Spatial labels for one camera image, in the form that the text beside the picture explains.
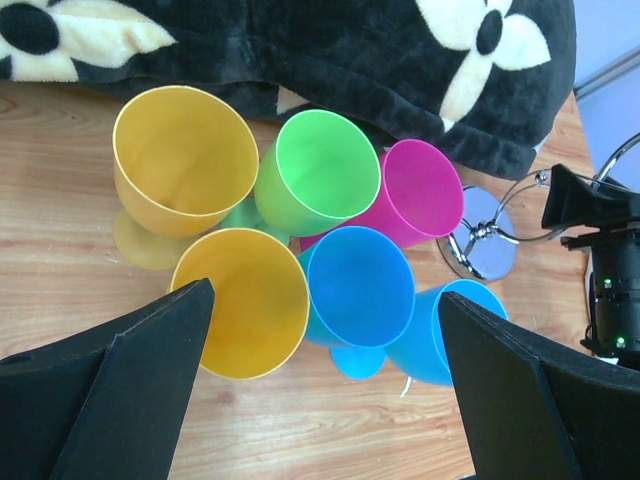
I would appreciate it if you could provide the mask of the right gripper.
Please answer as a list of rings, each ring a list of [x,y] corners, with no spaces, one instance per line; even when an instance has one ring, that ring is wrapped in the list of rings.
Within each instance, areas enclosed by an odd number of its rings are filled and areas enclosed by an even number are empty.
[[[541,219],[547,230],[589,226],[596,232],[564,236],[568,250],[639,246],[639,194],[616,183],[592,186],[563,164],[551,168],[551,186]]]

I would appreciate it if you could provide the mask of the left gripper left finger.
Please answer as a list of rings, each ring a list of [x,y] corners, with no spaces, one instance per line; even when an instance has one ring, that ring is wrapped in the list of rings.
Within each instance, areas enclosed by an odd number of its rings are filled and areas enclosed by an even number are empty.
[[[214,301],[193,281],[2,359],[2,478],[167,478]]]

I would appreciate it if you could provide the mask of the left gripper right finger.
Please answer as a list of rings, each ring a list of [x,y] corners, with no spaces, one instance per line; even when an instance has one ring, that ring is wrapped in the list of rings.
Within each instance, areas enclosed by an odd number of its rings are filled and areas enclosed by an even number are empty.
[[[475,478],[638,478],[638,371],[459,293],[444,293],[438,313]]]

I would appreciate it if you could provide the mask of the chrome wine glass rack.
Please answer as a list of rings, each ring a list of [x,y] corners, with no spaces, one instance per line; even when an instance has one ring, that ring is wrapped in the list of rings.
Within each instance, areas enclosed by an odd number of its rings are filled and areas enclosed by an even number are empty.
[[[465,186],[463,193],[466,205],[460,226],[437,240],[442,256],[451,269],[462,278],[491,283],[504,278],[511,271],[519,246],[538,245],[563,235],[566,229],[556,228],[535,237],[518,237],[506,213],[507,205],[516,196],[527,190],[549,189],[551,186],[550,168],[526,175],[515,182],[501,199],[479,186]]]

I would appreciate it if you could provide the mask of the blue plastic goblet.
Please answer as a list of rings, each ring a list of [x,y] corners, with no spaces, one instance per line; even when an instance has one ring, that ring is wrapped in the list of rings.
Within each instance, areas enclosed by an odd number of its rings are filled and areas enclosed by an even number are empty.
[[[401,249],[376,230],[347,226],[324,235],[298,261],[311,301],[305,339],[327,348],[343,375],[375,376],[415,308],[414,275]]]
[[[416,294],[415,308],[405,333],[385,347],[392,363],[413,380],[452,387],[453,380],[446,355],[438,313],[445,292],[459,293],[499,317],[509,315],[499,298],[482,283],[459,279]]]

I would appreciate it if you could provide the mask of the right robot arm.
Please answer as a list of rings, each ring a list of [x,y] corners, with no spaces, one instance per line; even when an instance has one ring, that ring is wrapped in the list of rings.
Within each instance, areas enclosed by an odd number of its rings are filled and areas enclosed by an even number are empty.
[[[639,369],[639,195],[619,186],[607,193],[562,164],[551,168],[551,186],[541,219],[547,230],[591,227],[562,236],[570,251],[591,255],[589,332],[581,344],[601,358]]]

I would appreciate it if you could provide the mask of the black floral plush pillow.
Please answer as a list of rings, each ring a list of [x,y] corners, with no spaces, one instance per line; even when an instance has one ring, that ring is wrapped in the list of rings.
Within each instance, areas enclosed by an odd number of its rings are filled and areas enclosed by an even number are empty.
[[[131,98],[189,85],[246,117],[344,115],[503,179],[529,171],[576,64],[570,1],[5,1],[1,76]]]

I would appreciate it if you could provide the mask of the magenta plastic goblet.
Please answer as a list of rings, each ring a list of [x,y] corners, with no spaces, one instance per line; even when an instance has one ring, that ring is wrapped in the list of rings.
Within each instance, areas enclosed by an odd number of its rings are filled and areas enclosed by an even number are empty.
[[[377,230],[400,248],[451,234],[464,213],[460,177],[451,161],[418,139],[396,142],[380,157],[382,183],[364,213],[342,223]]]

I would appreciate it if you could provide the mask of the yellow plastic goblet front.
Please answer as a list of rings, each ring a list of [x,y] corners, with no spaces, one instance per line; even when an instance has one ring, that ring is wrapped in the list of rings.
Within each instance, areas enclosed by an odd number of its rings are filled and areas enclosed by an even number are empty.
[[[200,279],[215,292],[202,368],[250,380],[291,358],[305,335],[311,302],[306,275],[288,247],[259,230],[214,231],[182,254],[169,289]]]

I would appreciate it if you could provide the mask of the yellow plastic goblet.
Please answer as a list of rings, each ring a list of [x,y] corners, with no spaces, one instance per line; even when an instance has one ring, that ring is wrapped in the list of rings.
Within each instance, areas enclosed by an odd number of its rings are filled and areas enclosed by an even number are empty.
[[[250,380],[291,358],[305,335],[311,302],[306,275],[288,247],[259,230],[214,231],[182,254],[169,289],[200,279],[215,292],[202,368]]]
[[[251,192],[257,141],[229,104],[169,85],[129,100],[112,131],[114,182],[122,208],[113,223],[121,255],[143,269],[173,269],[205,231]]]

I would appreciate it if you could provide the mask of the green plastic goblet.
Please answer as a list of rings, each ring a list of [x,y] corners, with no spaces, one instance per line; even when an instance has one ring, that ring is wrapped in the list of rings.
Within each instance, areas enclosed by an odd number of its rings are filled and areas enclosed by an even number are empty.
[[[263,156],[253,195],[221,223],[263,231],[287,245],[366,211],[381,186],[368,137],[346,117],[312,109],[285,122]]]

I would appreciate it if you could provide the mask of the yellow plastic goblet rear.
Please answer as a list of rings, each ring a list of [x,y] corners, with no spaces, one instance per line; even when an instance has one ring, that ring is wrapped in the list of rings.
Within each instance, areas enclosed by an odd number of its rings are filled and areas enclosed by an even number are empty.
[[[113,223],[121,255],[143,269],[173,269],[205,231],[251,192],[257,141],[229,104],[169,85],[129,100],[112,131],[114,182],[122,208]]]

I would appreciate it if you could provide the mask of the right aluminium frame post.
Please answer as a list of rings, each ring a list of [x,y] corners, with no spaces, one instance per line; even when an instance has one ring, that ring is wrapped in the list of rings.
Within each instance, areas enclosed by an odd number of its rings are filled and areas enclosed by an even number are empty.
[[[576,82],[573,89],[576,100],[588,98],[638,68],[639,56],[640,48],[635,47],[585,79]]]

